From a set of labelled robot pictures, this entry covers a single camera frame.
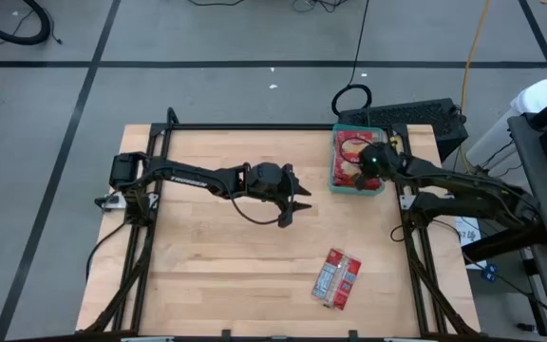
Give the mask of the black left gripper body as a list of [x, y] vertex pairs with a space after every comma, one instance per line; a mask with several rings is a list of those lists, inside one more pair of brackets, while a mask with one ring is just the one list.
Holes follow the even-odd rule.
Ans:
[[274, 203], [281, 212], [289, 207], [289, 180], [275, 163], [263, 162], [249, 171], [249, 196]]

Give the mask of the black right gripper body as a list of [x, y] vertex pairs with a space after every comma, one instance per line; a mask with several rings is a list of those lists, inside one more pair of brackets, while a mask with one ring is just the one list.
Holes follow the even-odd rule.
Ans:
[[397, 173], [400, 158], [391, 143], [375, 142], [358, 153], [358, 166], [362, 176], [389, 179]]

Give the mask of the teal plastic basket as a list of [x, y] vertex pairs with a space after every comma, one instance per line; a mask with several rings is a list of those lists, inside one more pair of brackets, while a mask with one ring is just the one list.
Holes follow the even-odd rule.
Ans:
[[355, 125], [348, 125], [348, 124], [336, 124], [334, 127], [333, 127], [333, 130], [332, 130], [332, 144], [331, 144], [331, 160], [330, 160], [330, 180], [329, 180], [329, 189], [331, 190], [332, 193], [337, 193], [337, 194], [343, 194], [343, 195], [356, 195], [356, 196], [365, 196], [365, 197], [374, 197], [374, 196], [377, 196], [379, 193], [383, 192], [384, 189], [385, 189], [385, 184], [382, 182], [383, 184], [383, 187], [380, 188], [379, 190], [376, 190], [376, 191], [372, 191], [372, 190], [354, 190], [353, 188], [344, 188], [344, 187], [336, 187], [332, 184], [332, 173], [333, 173], [333, 168], [334, 168], [334, 162], [337, 160], [337, 159], [341, 159], [341, 158], [338, 158], [336, 156], [336, 153], [334, 152], [334, 137], [335, 137], [335, 133], [338, 131], [338, 130], [342, 130], [342, 129], [349, 129], [349, 130], [381, 130], [383, 131], [382, 129], [378, 128], [378, 127], [364, 127], [364, 126], [355, 126]]

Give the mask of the black computer tower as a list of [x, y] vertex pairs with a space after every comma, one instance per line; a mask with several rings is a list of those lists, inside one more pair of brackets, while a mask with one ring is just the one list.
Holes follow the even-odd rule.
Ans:
[[450, 98], [346, 110], [337, 117], [339, 124], [355, 126], [429, 124], [442, 162], [468, 138], [466, 119]]

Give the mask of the white paper sheet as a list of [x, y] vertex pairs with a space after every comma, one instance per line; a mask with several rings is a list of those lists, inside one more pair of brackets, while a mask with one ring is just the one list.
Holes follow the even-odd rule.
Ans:
[[461, 236], [461, 246], [477, 242], [482, 238], [480, 226], [475, 218], [455, 217], [455, 227]]

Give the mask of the white tower stand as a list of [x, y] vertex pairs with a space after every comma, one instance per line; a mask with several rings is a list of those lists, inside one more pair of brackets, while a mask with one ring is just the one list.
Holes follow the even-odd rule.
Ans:
[[507, 120], [523, 113], [538, 113], [547, 106], [547, 79], [524, 88], [509, 104], [508, 110], [467, 151], [474, 165], [492, 169], [516, 153], [511, 143]]

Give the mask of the black aluminium table frame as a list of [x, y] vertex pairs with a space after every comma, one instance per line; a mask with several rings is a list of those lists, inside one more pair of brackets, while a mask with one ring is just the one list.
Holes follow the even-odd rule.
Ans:
[[[101, 314], [142, 257], [147, 270], [130, 290], [114, 327], [145, 335], [232, 337], [417, 337], [449, 332], [450, 322], [408, 266], [392, 184], [374, 197], [328, 187], [328, 124], [188, 124], [164, 134], [130, 124], [117, 152], [146, 151], [203, 168], [244, 162], [290, 163], [311, 192], [310, 209], [291, 226], [270, 221], [275, 206], [229, 202], [167, 182], [156, 224], [123, 226], [123, 212], [104, 215], [104, 245], [94, 256], [77, 326]], [[330, 248], [362, 261], [343, 311], [311, 296]]]

